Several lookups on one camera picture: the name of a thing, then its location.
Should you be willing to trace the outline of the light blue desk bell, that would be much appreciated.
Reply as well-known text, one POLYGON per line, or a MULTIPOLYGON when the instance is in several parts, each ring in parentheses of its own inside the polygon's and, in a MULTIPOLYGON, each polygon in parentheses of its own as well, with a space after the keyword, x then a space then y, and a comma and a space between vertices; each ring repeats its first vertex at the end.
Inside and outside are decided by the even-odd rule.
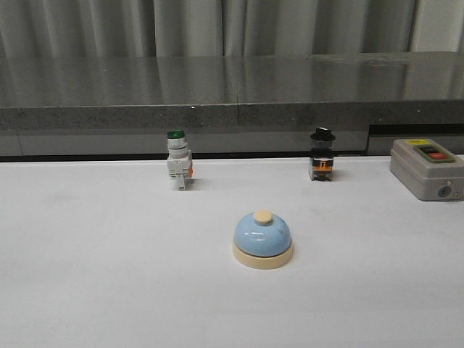
POLYGON ((286 221, 269 210, 245 215, 233 234, 233 256, 249 268, 269 270, 284 266, 294 253, 286 221))

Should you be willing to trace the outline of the grey stone counter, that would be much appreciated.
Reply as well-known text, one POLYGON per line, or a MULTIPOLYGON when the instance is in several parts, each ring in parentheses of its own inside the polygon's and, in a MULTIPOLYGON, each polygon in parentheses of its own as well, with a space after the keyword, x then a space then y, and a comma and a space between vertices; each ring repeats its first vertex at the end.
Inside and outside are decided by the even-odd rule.
POLYGON ((1 159, 305 157, 317 127, 340 155, 397 138, 463 152, 463 56, 32 58, 1 61, 1 159))

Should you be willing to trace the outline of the grey curtain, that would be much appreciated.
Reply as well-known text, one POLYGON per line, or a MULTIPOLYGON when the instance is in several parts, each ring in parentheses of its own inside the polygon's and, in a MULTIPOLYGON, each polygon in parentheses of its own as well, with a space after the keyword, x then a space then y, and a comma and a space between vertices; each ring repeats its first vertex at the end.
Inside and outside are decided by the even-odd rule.
POLYGON ((3 1, 1 55, 463 51, 461 1, 3 1))

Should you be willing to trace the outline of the green pushbutton switch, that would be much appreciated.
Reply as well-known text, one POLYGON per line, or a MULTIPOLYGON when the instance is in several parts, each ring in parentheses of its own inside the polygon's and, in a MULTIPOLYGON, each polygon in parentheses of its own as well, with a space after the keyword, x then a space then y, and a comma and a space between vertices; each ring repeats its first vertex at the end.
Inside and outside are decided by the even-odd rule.
POLYGON ((171 130, 167 133, 167 168, 171 180, 178 190, 185 190, 193 176, 192 153, 183 130, 171 130))

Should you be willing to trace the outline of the black rotary selector switch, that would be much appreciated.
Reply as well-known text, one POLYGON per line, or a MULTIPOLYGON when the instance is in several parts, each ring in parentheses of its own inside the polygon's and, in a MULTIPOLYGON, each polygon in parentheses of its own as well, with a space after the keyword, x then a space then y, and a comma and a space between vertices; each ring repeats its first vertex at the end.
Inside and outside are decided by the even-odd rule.
POLYGON ((331 129, 317 127, 310 139, 312 145, 309 166, 310 179, 312 181, 330 181, 334 166, 333 145, 336 137, 331 129))

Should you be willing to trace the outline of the grey push button switch box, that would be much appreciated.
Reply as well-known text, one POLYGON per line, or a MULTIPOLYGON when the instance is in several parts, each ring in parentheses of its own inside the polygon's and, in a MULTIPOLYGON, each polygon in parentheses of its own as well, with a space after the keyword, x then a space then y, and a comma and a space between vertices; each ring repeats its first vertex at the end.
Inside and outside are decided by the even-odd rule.
POLYGON ((431 139, 397 139, 391 172, 422 201, 463 200, 463 160, 431 139))

